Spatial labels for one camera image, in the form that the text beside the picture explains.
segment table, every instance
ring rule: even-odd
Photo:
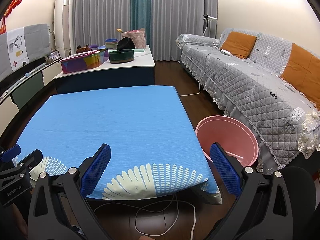
[[[104,88],[154,85],[155,62],[150,47],[145,52],[135,52],[134,60],[101,66],[68,74],[60,73],[53,78],[58,94],[97,90]]]

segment pink bucket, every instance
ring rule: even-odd
[[[223,115],[209,116],[199,122],[196,135],[210,167],[210,147],[215,142],[228,155],[236,157],[243,167],[253,165],[258,158],[259,146],[254,134],[236,119]]]

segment colorful box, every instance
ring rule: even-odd
[[[109,57],[105,56],[105,51],[93,50],[78,53],[66,57],[61,62],[62,72],[64,74],[96,68],[106,62]]]

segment white fan pattern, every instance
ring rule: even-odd
[[[104,188],[102,199],[108,200],[132,200],[153,198],[164,195],[170,195],[174,192],[198,185],[207,181],[203,175],[196,174],[188,168],[182,166],[160,163],[148,163],[146,166],[141,165],[140,169],[135,166],[127,172],[122,171],[122,176],[117,175],[111,179],[111,183]],[[201,188],[206,191],[207,183]]]
[[[41,172],[46,171],[50,176],[64,174],[67,167],[61,161],[52,157],[44,157],[43,160],[30,172],[30,178],[37,181]]]

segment black bag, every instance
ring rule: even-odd
[[[117,50],[121,49],[135,49],[133,41],[129,37],[124,37],[121,41],[118,42]]]

